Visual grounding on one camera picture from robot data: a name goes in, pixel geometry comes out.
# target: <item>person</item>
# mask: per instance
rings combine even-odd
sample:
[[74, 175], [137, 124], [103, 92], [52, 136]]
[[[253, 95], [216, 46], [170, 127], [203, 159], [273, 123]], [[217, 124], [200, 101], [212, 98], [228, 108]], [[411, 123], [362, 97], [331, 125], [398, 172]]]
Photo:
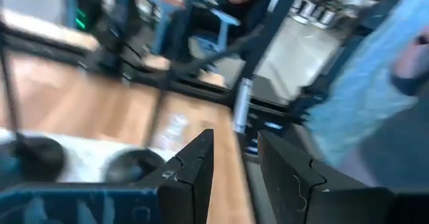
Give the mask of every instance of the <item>person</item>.
[[[255, 4], [257, 0], [224, 0], [223, 3], [219, 5], [219, 9], [239, 21], [243, 21], [246, 17], [246, 13], [251, 9], [252, 5]], [[171, 16], [171, 22], [167, 29], [167, 37], [164, 40], [162, 46], [162, 53], [168, 58], [174, 57], [174, 47], [176, 43], [174, 42], [174, 33], [178, 26], [180, 26], [180, 19], [183, 16], [184, 10], [178, 10], [173, 13]], [[208, 32], [218, 32], [220, 30], [221, 21], [220, 19], [213, 15], [209, 10], [203, 9], [200, 7], [193, 7], [191, 10], [190, 20], [186, 26], [183, 40], [180, 41], [180, 49], [178, 56], [178, 61], [180, 62], [189, 62], [193, 59], [193, 55], [190, 53], [188, 39], [192, 36], [192, 33], [195, 29], [203, 29]], [[239, 27], [231, 26], [229, 33], [231, 35], [240, 34]]]
[[309, 110], [306, 127], [332, 166], [386, 119], [416, 104], [391, 83], [393, 63], [429, 25], [429, 0], [400, 0], [387, 19], [355, 50], [324, 104]]
[[369, 186], [429, 184], [429, 26], [393, 64], [393, 86], [417, 103], [387, 118], [344, 158], [339, 169]]
[[400, 0], [355, 52], [331, 100], [312, 110], [308, 126], [326, 162], [369, 186], [429, 184], [428, 7]]

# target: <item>plastic bottle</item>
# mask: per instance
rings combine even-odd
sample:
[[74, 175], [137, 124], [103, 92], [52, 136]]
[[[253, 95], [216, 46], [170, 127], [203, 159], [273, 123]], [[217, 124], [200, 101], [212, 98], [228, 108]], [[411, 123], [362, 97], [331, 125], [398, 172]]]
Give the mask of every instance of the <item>plastic bottle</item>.
[[157, 137], [156, 146], [163, 150], [180, 151], [183, 148], [183, 131], [188, 120], [183, 114], [170, 116], [167, 128]]

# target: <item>desk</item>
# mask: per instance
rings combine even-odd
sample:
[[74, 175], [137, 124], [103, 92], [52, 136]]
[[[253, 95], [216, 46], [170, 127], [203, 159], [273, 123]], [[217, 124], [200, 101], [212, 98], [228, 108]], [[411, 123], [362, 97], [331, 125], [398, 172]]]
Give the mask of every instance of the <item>desk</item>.
[[[23, 17], [26, 21], [14, 24]], [[14, 12], [7, 12], [6, 20], [21, 30], [86, 48], [97, 46], [91, 36]], [[33, 27], [49, 27], [53, 33], [44, 28], [32, 30]], [[71, 66], [35, 56], [13, 52], [10, 56], [25, 129], [145, 146], [146, 129], [159, 94], [157, 89], [143, 85], [126, 87], [119, 81], [82, 74]], [[5, 105], [3, 95], [0, 105]], [[166, 127], [165, 119], [171, 113], [182, 113], [190, 122], [184, 131], [184, 143], [205, 128], [214, 129], [214, 175], [208, 223], [254, 223], [229, 109], [171, 93], [157, 132]], [[0, 126], [7, 125], [6, 117], [0, 112]]]

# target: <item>metal pole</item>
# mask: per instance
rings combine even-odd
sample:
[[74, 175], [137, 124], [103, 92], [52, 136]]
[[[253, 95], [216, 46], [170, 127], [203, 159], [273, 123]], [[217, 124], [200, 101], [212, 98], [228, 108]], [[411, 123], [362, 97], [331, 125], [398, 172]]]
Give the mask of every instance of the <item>metal pole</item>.
[[228, 96], [229, 106], [234, 105], [241, 84], [240, 80], [242, 78], [253, 79], [253, 73], [257, 71], [257, 67], [261, 63], [262, 57], [277, 34], [294, 1], [295, 0], [278, 0], [274, 10], [269, 13], [267, 19], [265, 19], [266, 23], [261, 31], [261, 37], [258, 39], [258, 44], [257, 46], [251, 46], [251, 50], [247, 52], [245, 59], [246, 64], [240, 72], [240, 75], [237, 78], [238, 80], [235, 82]]
[[253, 81], [251, 79], [241, 79], [239, 94], [234, 107], [234, 131], [236, 133], [245, 133], [252, 86]]
[[122, 12], [121, 18], [116, 19], [115, 24], [123, 33], [127, 34], [131, 17], [138, 13], [135, 0], [116, 0], [115, 7]]
[[66, 21], [67, 27], [76, 28], [76, 14], [78, 9], [77, 0], [65, 0], [66, 2]]

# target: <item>gray tile floor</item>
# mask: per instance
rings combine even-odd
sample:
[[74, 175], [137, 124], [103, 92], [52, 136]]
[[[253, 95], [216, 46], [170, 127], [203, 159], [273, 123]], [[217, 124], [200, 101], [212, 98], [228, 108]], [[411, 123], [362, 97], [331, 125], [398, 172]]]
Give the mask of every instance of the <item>gray tile floor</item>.
[[[4, 0], [6, 8], [48, 21], [59, 22], [64, 0]], [[308, 84], [323, 66], [339, 41], [311, 25], [286, 18], [264, 56], [258, 74], [271, 79], [279, 96], [293, 99], [298, 87]], [[224, 59], [219, 72], [233, 82], [243, 66], [240, 60]], [[259, 165], [247, 163], [255, 183], [262, 223], [275, 223]]]

